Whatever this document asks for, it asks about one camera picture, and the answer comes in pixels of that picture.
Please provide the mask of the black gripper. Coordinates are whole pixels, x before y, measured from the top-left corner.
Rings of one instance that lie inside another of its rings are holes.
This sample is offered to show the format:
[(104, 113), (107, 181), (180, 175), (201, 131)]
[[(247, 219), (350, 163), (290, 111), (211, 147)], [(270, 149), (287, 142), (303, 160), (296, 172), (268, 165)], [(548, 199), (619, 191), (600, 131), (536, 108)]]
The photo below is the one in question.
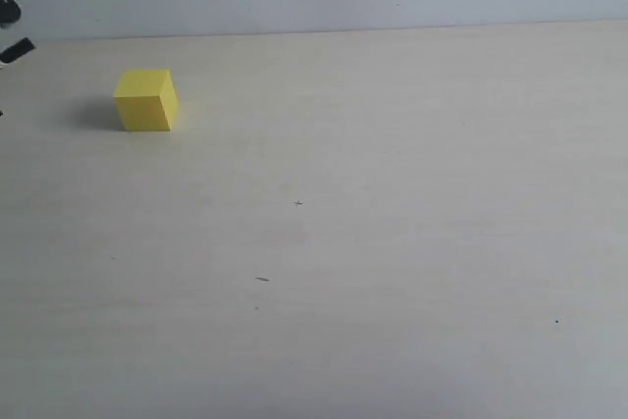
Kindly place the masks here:
[(0, 26), (12, 26), (22, 17), (22, 9), (15, 0), (0, 0)]

